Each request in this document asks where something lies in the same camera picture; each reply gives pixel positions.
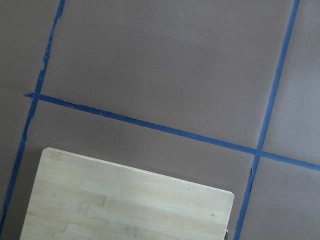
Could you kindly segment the blue tape line near board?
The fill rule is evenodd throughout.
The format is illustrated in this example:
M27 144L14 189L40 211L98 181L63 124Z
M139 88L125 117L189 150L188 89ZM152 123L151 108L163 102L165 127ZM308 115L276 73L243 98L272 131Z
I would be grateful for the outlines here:
M250 155L255 155L255 153L257 152L257 150L255 148L251 148L251 147L247 147L244 145L240 145L240 144L236 144L236 143L204 136L201 134L196 134L196 133L180 130L177 128L168 127L168 126L161 125L161 124L155 124L152 122L148 122L148 121L144 121L144 120L140 120L140 119L135 119L135 118L132 118L132 117L129 117L126 115L122 115L122 114L118 114L118 113L86 106L83 104L72 103L72 102L65 101L63 99L48 96L48 95L41 94L39 96L39 100L43 101L43 102L51 103L54 105L63 106L63 107L71 108L74 110L86 112L89 114L97 115L100 117L105 117L105 118L117 120L120 122L137 125L140 127L160 131L163 133L172 134L175 136L180 136L183 138L192 139L192 140L195 140L198 142L203 142L203 143L219 146L222 148L227 148L227 149L235 150L235 151L250 154ZM262 151L260 153L260 156L263 158L273 160L273 161L277 161L277 162L281 162L281 163L285 163L285 164L289 164L289 165L293 165L293 166L297 166L297 167L301 167L301 168L305 168L305 169L309 169L309 170L314 170L317 172L320 170L320 166L318 164L305 162L302 160L278 155L275 153Z

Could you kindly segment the wooden cutting board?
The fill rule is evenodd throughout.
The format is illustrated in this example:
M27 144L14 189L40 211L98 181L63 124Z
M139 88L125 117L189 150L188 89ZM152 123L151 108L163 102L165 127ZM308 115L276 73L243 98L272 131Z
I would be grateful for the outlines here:
M45 148L22 240L222 240L234 194Z

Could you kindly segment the blue tape line far side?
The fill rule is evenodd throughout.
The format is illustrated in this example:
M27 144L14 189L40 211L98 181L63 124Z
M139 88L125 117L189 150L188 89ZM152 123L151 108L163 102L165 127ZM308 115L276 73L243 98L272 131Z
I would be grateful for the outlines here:
M16 185L18 173L20 170L22 158L23 158L26 143L28 140L28 131L29 131L32 119L33 119L35 112L36 112L36 108L38 105L38 101L39 101L41 90L42 90L43 83L44 83L44 78L45 78L47 67L49 64L50 55L51 55L51 51L52 51L52 45L53 45L53 41L54 41L55 30L56 30L57 24L59 22L59 19L61 18L62 14L63 14L64 6L65 6L65 1L64 0L59 1L58 7L57 7L57 10L55 13L55 18L54 18L51 30L49 32L48 42L47 42L45 52L43 55L43 59L42 59L43 67L39 71L39 74L37 77L37 82L35 85L35 89L32 93L30 107L28 110L27 118L25 121L25 125L23 128L21 139L19 142L19 147L17 150L16 158L14 161L14 165L13 165L13 169L11 172L7 192L6 192L4 203L3 203L3 213L2 213L1 222L0 222L0 229L1 230L3 230L3 228L4 228L5 221L6 221L6 218L8 215L10 203L11 203L12 196L13 196L13 191L14 191L14 188Z

